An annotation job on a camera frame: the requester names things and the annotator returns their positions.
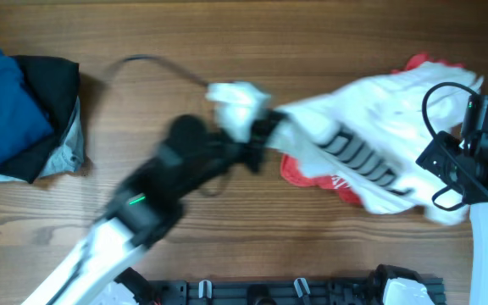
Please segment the red t-shirt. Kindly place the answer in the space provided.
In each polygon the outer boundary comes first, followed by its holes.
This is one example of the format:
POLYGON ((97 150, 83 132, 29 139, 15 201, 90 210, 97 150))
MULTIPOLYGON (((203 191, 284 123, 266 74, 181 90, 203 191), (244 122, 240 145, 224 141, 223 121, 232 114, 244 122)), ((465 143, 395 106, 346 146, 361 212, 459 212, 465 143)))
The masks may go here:
MULTIPOLYGON (((425 62, 443 64, 448 67, 455 67, 463 69, 464 63, 451 62, 445 58, 434 58, 428 53, 416 53, 406 62, 401 69, 393 69, 392 74, 399 74, 412 69, 417 69, 425 62)), ((314 177, 307 177, 303 174, 301 166, 296 158, 284 154, 280 161, 280 175, 290 184, 298 187, 313 187, 332 191, 337 194, 342 202, 359 206, 363 206, 360 197, 352 190, 351 186, 346 180, 338 175, 328 174, 314 177)))

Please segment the white t-shirt black print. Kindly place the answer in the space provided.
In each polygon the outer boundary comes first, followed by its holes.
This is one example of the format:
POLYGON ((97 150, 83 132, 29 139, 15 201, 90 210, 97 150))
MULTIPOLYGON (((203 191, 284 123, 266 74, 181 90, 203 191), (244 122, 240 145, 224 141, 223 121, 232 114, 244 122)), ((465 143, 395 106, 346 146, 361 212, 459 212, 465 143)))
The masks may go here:
POLYGON ((286 119, 269 145, 294 158, 307 178, 343 179, 372 214, 398 214, 422 206, 427 219, 458 225, 466 219, 466 208, 449 208, 461 196, 448 191, 434 201, 444 183, 416 164, 432 140, 421 105, 432 86, 444 83, 430 96, 427 113, 435 131, 449 131, 463 121, 469 98, 455 85, 479 92, 483 81, 472 71, 432 62, 366 77, 280 106, 286 119))

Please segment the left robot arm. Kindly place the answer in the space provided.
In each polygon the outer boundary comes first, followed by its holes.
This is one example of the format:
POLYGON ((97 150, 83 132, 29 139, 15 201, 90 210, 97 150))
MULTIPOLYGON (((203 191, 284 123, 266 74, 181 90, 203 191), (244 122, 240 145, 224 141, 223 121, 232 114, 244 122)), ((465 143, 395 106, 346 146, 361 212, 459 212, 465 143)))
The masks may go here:
POLYGON ((170 125, 156 153, 115 189, 86 237, 26 298, 28 304, 91 304, 183 217, 183 197, 244 164, 257 173, 267 141, 285 115, 269 110, 239 143, 194 115, 170 125))

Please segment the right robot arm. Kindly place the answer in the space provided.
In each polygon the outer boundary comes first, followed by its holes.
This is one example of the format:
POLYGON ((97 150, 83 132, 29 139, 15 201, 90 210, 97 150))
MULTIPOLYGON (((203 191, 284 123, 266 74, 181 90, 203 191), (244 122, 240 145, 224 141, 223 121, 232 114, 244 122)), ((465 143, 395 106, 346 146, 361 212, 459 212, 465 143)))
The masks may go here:
POLYGON ((469 98, 461 136, 444 131, 417 159, 417 164, 445 183, 438 193, 460 194, 469 208, 474 240, 470 303, 488 305, 488 96, 469 98))

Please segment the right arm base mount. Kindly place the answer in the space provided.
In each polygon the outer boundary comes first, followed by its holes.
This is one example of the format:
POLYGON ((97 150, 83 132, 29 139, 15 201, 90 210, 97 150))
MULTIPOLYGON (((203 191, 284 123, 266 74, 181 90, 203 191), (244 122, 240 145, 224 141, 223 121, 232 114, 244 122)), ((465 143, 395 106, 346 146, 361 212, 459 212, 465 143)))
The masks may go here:
POLYGON ((368 305, 434 305, 419 273, 386 264, 370 273, 365 298, 368 305))

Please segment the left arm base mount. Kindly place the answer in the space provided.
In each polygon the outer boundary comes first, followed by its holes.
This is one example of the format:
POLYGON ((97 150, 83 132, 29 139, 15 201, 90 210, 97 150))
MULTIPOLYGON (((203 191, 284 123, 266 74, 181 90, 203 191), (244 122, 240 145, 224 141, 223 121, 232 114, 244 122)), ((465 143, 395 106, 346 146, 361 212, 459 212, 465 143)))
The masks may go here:
POLYGON ((153 286, 133 268, 128 268, 110 282, 91 305, 154 305, 153 286))

